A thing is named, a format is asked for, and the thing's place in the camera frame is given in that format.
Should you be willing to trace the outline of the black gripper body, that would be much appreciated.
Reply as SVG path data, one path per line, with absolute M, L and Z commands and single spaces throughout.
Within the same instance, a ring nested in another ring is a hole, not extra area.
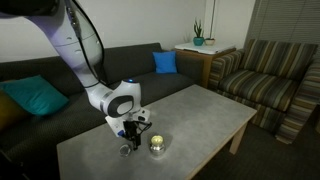
M 139 115 L 135 115 L 132 113 L 127 114 L 124 117 L 124 129 L 126 132 L 130 132 L 133 131 L 135 132 L 137 130 L 137 123 L 138 122 L 142 122 L 143 121 L 143 117 L 139 116 Z

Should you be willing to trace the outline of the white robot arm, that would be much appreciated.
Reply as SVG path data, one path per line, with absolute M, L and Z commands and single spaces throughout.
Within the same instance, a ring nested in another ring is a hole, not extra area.
M 141 86 L 123 80 L 112 90 L 98 78 L 94 66 L 104 57 L 101 39 L 77 0 L 0 0 L 3 18 L 25 17 L 39 27 L 77 76 L 93 107 L 106 114 L 114 134 L 141 144 L 137 114 L 142 111 Z

